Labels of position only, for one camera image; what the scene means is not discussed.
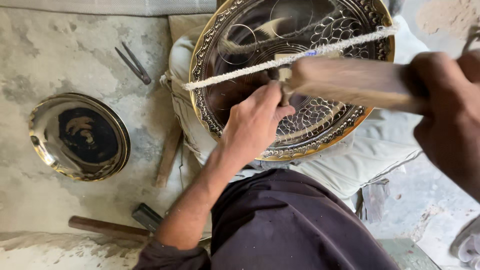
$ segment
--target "concrete floor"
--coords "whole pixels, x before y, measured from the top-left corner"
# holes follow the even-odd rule
[[[125,41],[152,83],[145,86],[116,54]],[[153,187],[166,130],[170,94],[159,85],[168,68],[167,17],[92,16],[0,8],[0,232],[78,233],[71,215],[140,227],[130,217],[140,202],[163,215],[182,191],[180,182]],[[100,182],[72,181],[33,151],[28,116],[42,99],[77,92],[111,106],[128,127],[126,167]],[[184,152],[182,178],[195,170]],[[178,164],[172,175],[179,177]]]
[[[417,24],[418,10],[426,2],[405,2],[401,14],[412,33],[431,50],[460,54],[464,41],[448,29],[430,35]],[[144,86],[117,56],[114,47],[121,41],[144,64],[151,85]],[[140,227],[130,217],[136,205],[145,202],[163,215],[198,171],[194,156],[184,149],[170,177],[181,181],[169,181],[166,189],[153,186],[173,120],[169,92],[158,83],[168,68],[170,47],[166,17],[0,8],[0,232],[4,232],[0,261],[6,269],[86,269],[98,264],[105,269],[132,268],[140,247],[80,235],[67,222],[71,215],[79,215]],[[123,119],[131,135],[132,155],[119,174],[96,183],[72,181],[46,166],[33,151],[27,129],[31,109],[64,92],[98,98]],[[413,238],[442,268],[456,269],[459,262],[448,255],[448,247],[461,227],[480,214],[479,204],[425,157],[388,178],[392,195],[384,219],[367,224],[369,230],[377,238]],[[8,233],[21,231],[48,234]],[[34,240],[22,244],[27,238]]]

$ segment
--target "shiny brass surface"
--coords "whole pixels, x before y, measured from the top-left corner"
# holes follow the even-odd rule
[[[392,19],[380,0],[227,0],[197,42],[189,81],[371,33],[391,24]],[[331,52],[328,57],[393,61],[394,53],[395,40],[390,36]],[[191,92],[197,117],[213,138],[218,140],[221,136],[229,109],[268,80],[277,79],[279,69]],[[314,154],[349,134],[372,110],[300,95],[294,95],[290,104],[297,113],[281,121],[275,142],[258,160],[292,160]]]
[[[118,173],[130,156],[130,137],[120,117],[95,98],[66,93],[48,97],[30,115],[30,138],[40,158],[80,181]]]

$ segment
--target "hand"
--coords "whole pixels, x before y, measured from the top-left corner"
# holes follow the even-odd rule
[[[444,53],[421,53],[410,65],[430,93],[430,111],[415,138],[440,170],[479,200],[480,50],[457,61]]]
[[[230,118],[218,144],[222,157],[236,169],[258,157],[275,140],[278,122],[295,113],[292,106],[278,107],[280,85],[270,81],[230,110]]]

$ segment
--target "white rope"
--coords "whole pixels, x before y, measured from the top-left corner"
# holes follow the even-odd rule
[[[398,31],[398,29],[399,29],[399,25],[397,25],[397,24],[394,24],[394,25],[388,26],[388,27],[380,26],[380,27],[378,27],[378,31],[376,31],[376,32],[361,35],[361,36],[358,36],[358,37],[352,37],[352,38],[349,38],[347,40],[342,40],[342,41],[339,41],[339,42],[334,43],[334,44],[321,45],[321,46],[317,47],[316,49],[312,49],[312,50],[308,50],[308,51],[305,51],[305,52],[297,53],[295,55],[284,57],[284,58],[281,58],[281,59],[278,59],[278,60],[270,60],[270,61],[267,61],[265,63],[258,64],[256,66],[246,67],[246,68],[235,70],[235,71],[225,73],[225,74],[222,74],[222,75],[219,75],[219,76],[210,77],[210,78],[208,78],[206,80],[203,80],[203,81],[183,84],[182,87],[185,90],[192,91],[196,88],[201,88],[201,87],[217,84],[217,83],[220,83],[220,82],[223,82],[223,81],[226,81],[226,80],[230,80],[230,79],[233,79],[233,78],[236,78],[236,77],[244,76],[244,75],[247,75],[247,74],[252,74],[252,73],[262,71],[262,70],[265,70],[265,69],[269,69],[269,68],[278,67],[278,66],[281,66],[281,65],[284,65],[284,64],[290,64],[290,63],[293,63],[294,61],[296,61],[296,60],[298,60],[298,59],[300,59],[304,56],[313,56],[313,55],[318,55],[318,54],[325,54],[325,53],[330,52],[330,51],[341,50],[341,49],[344,49],[344,48],[347,48],[347,47],[350,47],[350,46],[354,46],[354,45],[357,45],[357,44],[361,44],[361,43],[385,38],[385,37],[394,35]]]

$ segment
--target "white cloth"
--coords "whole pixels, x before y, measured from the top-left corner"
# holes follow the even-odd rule
[[[395,62],[406,63],[417,53],[428,50],[410,33],[402,17],[397,16],[395,21],[402,25],[396,34]],[[192,52],[202,30],[203,26],[199,26],[180,37],[172,47],[169,62],[174,110],[186,134],[186,143],[195,152],[201,165],[206,162],[216,141],[198,121],[190,102],[190,93],[178,83],[188,82]],[[353,209],[350,197],[359,188],[421,153],[413,137],[413,128],[420,120],[421,117],[414,114],[374,110],[356,128],[349,153],[307,161],[298,166],[290,165],[289,168],[317,180]],[[242,170],[233,181],[257,172],[259,171]]]
[[[0,6],[55,12],[158,16],[212,13],[216,0],[0,0]]]

